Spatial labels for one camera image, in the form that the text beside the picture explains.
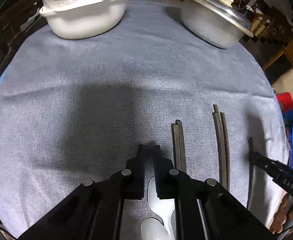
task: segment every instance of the silver bolt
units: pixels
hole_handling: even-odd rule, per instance
[[[132,171],[129,169],[125,169],[125,170],[121,171],[121,174],[123,176],[129,176],[131,173],[132,173]]]
[[[91,179],[84,179],[84,181],[82,182],[82,184],[85,187],[91,186],[93,184],[93,180],[91,180]]]
[[[179,174],[179,171],[178,171],[177,169],[171,169],[171,170],[169,171],[169,173],[170,173],[171,175],[176,176],[176,175]]]
[[[207,179],[207,183],[210,186],[215,186],[217,184],[217,181],[215,179]]]

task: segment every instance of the beige plastic container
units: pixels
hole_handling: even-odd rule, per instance
[[[104,33],[122,18],[128,0],[81,0],[60,8],[40,9],[52,31],[70,40]]]

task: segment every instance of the spoon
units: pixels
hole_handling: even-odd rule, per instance
[[[174,199],[159,199],[156,190],[156,180],[153,177],[149,182],[148,187],[148,203],[151,210],[162,218],[165,229],[168,231],[169,239],[175,240],[172,225],[171,215],[175,208]]]
[[[141,223],[142,240],[168,240],[169,234],[165,227],[154,218],[147,218]]]

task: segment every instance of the silver lid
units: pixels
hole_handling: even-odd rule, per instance
[[[223,14],[225,14],[228,18],[235,20],[246,29],[249,29],[251,27],[251,23],[249,22],[249,20],[245,18],[242,14],[240,14],[238,11],[234,10],[232,7],[225,5],[219,0],[203,0],[203,1],[214,6]]]

